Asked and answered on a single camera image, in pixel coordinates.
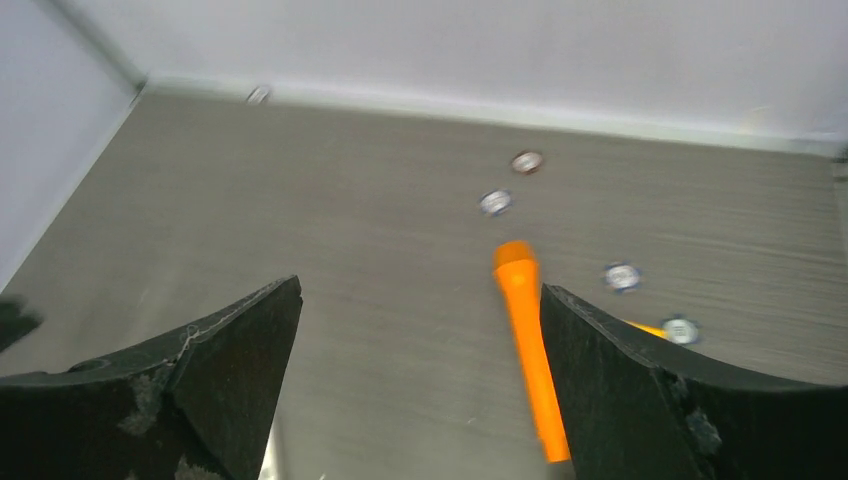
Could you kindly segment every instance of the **wall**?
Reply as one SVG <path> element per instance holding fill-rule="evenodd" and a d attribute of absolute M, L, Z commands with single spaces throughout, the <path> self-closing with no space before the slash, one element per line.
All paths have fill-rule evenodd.
<path fill-rule="evenodd" d="M 154 80 L 239 95 L 263 82 L 647 136 L 848 138 L 844 0 L 68 1 Z"/>
<path fill-rule="evenodd" d="M 0 290 L 134 97 L 49 12 L 5 0 L 0 15 Z"/>

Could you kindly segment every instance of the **white trim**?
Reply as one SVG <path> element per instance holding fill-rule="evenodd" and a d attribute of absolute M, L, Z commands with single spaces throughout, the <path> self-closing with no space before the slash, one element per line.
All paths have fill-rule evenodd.
<path fill-rule="evenodd" d="M 191 77 L 152 75 L 147 83 L 151 91 L 176 95 L 202 96 L 245 101 L 258 82 L 233 77 Z M 522 128 L 612 135 L 696 145 L 741 148 L 817 155 L 833 158 L 842 147 L 836 139 L 821 136 L 793 139 L 757 136 L 726 128 L 654 123 L 639 118 L 593 112 L 563 112 L 528 109 L 508 105 L 479 105 L 444 98 L 422 98 L 406 92 L 341 90 L 315 87 L 311 83 L 263 83 L 273 89 L 270 103 L 302 104 L 320 107 L 363 110 L 409 116 L 439 117 Z"/>
<path fill-rule="evenodd" d="M 115 124 L 112 125 L 109 130 L 104 132 L 100 139 L 98 139 L 97 143 L 95 143 L 94 147 L 92 147 L 91 154 L 88 158 L 86 158 L 75 171 L 68 175 L 68 179 L 62 188 L 55 192 L 56 195 L 51 208 L 48 210 L 48 214 L 41 218 L 41 221 L 37 224 L 38 228 L 32 229 L 26 237 L 26 241 L 21 242 L 21 248 L 19 248 L 18 251 L 11 256 L 11 260 L 5 264 L 6 268 L 0 270 L 0 292 L 9 285 L 12 277 L 15 276 L 15 273 L 17 273 L 17 271 L 21 268 L 21 265 L 23 265 L 24 261 L 27 259 L 29 254 L 32 253 L 32 250 L 38 244 L 39 240 L 41 240 L 41 237 L 44 236 L 47 229 L 50 228 L 53 220 L 56 219 L 59 212 L 62 211 L 62 208 L 64 208 L 65 204 L 68 203 L 68 200 L 71 199 L 71 195 L 74 194 L 77 187 L 79 187 L 85 176 L 88 175 L 88 172 L 94 166 L 95 162 L 97 162 L 97 159 L 100 158 L 100 155 L 102 155 L 106 150 L 106 147 L 109 146 L 112 138 L 115 137 L 118 130 L 120 130 L 121 126 L 127 120 L 127 117 L 130 116 L 140 97 L 141 93 L 139 93 L 127 106 L 126 111 L 117 119 Z"/>

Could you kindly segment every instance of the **wooden surface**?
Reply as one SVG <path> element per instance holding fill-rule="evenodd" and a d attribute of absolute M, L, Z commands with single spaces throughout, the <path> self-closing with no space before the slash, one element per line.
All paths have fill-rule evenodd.
<path fill-rule="evenodd" d="M 528 177 L 508 168 L 525 148 L 547 157 Z M 485 218 L 498 187 L 515 205 Z M 155 95 L 7 288 L 48 320 L 0 374 L 62 371 L 294 273 L 283 478 L 545 478 L 491 271 L 514 239 L 614 315 L 698 321 L 697 351 L 848 382 L 823 159 Z M 640 291 L 604 288 L 616 260 Z"/>

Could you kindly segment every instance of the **black object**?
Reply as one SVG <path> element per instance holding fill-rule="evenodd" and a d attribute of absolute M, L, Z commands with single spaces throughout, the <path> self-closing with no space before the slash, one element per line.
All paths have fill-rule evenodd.
<path fill-rule="evenodd" d="M 848 388 L 773 377 L 542 288 L 541 325 L 579 480 L 848 478 Z"/>
<path fill-rule="evenodd" d="M 41 317 L 24 310 L 22 298 L 0 298 L 0 353 L 41 325 Z"/>
<path fill-rule="evenodd" d="M 297 277 L 68 372 L 0 378 L 0 479 L 256 480 Z"/>

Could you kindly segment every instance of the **orange microphone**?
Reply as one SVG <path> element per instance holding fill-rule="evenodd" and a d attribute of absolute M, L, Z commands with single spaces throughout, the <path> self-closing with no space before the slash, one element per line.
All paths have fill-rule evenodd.
<path fill-rule="evenodd" d="M 539 264 L 526 242 L 495 250 L 495 280 L 503 292 L 539 440 L 548 462 L 571 459 L 539 323 Z"/>

